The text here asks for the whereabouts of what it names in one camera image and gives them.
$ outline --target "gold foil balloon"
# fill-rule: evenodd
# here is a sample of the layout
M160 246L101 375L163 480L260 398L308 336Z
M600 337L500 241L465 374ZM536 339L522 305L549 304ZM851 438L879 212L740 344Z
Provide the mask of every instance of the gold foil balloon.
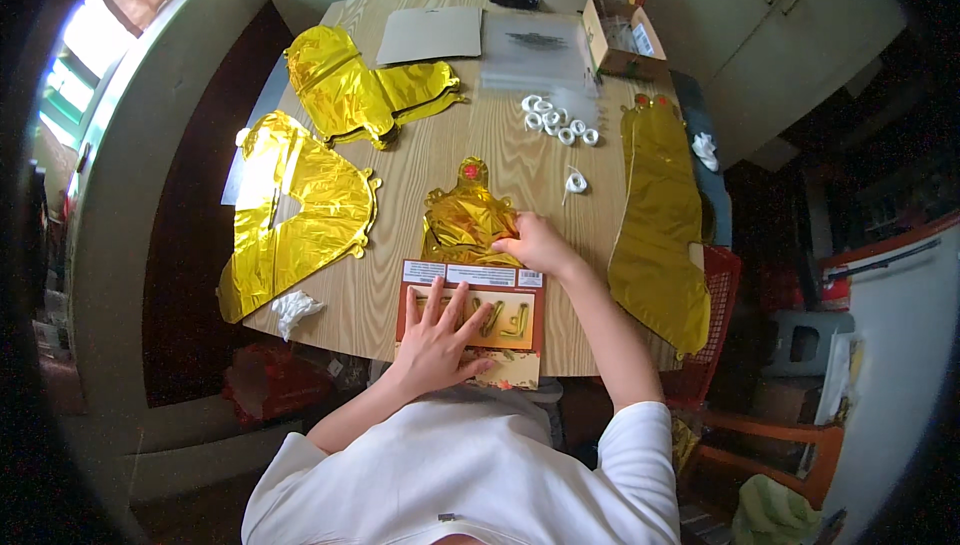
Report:
M519 233L510 199L495 199L488 181L487 165L467 157L457 172L456 187L427 194L421 259L522 267L513 256L490 249L495 240L516 239Z
M637 98L620 122L627 209L606 271L613 298L680 354L706 344L711 299L690 262L700 242L700 194L683 123L665 96Z
M325 265L347 254L362 257L382 184L370 180L371 169L357 169L280 111L259 119L238 145L245 165L233 255L217 288L230 323ZM274 226L281 193L302 209Z
M339 26L306 30L285 55L290 84L325 143L369 139L385 149L401 124L466 99L445 62L369 70Z

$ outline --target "hand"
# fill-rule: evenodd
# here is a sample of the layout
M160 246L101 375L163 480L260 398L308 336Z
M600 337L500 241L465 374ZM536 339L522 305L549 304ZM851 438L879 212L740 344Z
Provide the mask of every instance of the hand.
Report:
M530 269L556 277L583 262L545 217L520 212L515 225L520 238L499 239L491 246L493 250L509 253Z
M430 296L423 309L423 318L417 309L417 294L413 287L407 290L406 332L400 343L393 365L384 378L396 381L401 391L413 400L424 393L462 383L481 374L494 365L492 359L474 359L461 366L460 358L468 341L480 332L480 327L493 306L483 304L460 330L454 332L457 319L467 300L468 285L457 286L453 298L440 315L440 298L444 293L444 279L437 277L430 287Z

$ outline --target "white ribbon roll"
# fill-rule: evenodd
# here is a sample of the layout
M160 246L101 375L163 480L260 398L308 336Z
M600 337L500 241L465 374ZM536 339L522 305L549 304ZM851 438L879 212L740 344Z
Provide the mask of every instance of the white ribbon roll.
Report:
M561 128L557 131L557 138L559 141L566 146L570 146L576 140L576 137L573 136L573 131L569 128Z
M544 126L559 126L560 125L560 114L557 112L547 112L543 114L543 125Z
M534 103L534 111L538 114L545 114L553 109L553 103L550 101L544 101L543 99Z
M584 124L579 119L574 119L573 121L570 122L570 130L573 131L574 136L582 137L584 135L584 132L587 131L587 125Z
M583 136L580 138L583 140L584 144L587 144L589 146L594 146L594 144L596 144L597 141L600 140L600 133L590 128L589 130L584 132Z
M541 118L540 114L530 112L527 114L526 119L523 120L523 123L526 124L523 128L524 130L534 130L536 132L544 130L544 119Z
M523 111L529 114L532 111L534 111L534 104L543 100L544 98L541 96L529 95L525 99L523 99L523 102L520 104L520 106L523 108Z
M580 173L580 170L572 166L567 167L573 171L563 184L563 201L560 202L562 206L567 204L567 194L569 192L583 192L587 190L587 179Z

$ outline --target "red basket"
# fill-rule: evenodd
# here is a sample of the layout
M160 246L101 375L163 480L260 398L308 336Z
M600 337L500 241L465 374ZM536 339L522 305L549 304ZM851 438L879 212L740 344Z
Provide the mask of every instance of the red basket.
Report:
M740 258L724 247L703 248L703 274L710 293L710 329L706 345L694 355L683 356L679 370L660 372L663 393L670 407L699 409L708 389L720 350L727 337L727 324L737 300L740 282Z

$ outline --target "wooden table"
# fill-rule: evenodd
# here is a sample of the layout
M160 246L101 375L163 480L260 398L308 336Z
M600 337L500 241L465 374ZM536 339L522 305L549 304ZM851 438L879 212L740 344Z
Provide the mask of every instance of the wooden table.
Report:
M331 6L322 24L341 24L366 65L375 68L391 12L454 5L515 13L488 0L346 0ZM426 193L452 188L460 162L470 155L483 159L489 167L493 196L510 196L516 209L549 217L597 273L606 276L626 205L620 106L632 106L638 93L663 94L676 102L667 71L655 82L604 77L597 101L599 145L564 147L554 138L523 130L520 101L524 94L478 88L480 61L449 62L462 80L469 104L454 104L436 116L404 125L399 140L387 152L375 150L367 141L337 145L336 151L356 167L372 167L373 175L383 179L376 194L379 211L363 258L347 257L291 288L302 289L327 304L323 311L299 323L291 335L293 340L364 358L393 359L402 260L420 256ZM313 128L289 84L278 108ZM562 207L567 166L577 167L590 188L585 195L568 197ZM548 281L546 295L541 374L597 374L570 300L552 281ZM247 316L244 325L278 334L277 316L270 306ZM642 325L640 328L650 336L659 367L677 367L673 347Z

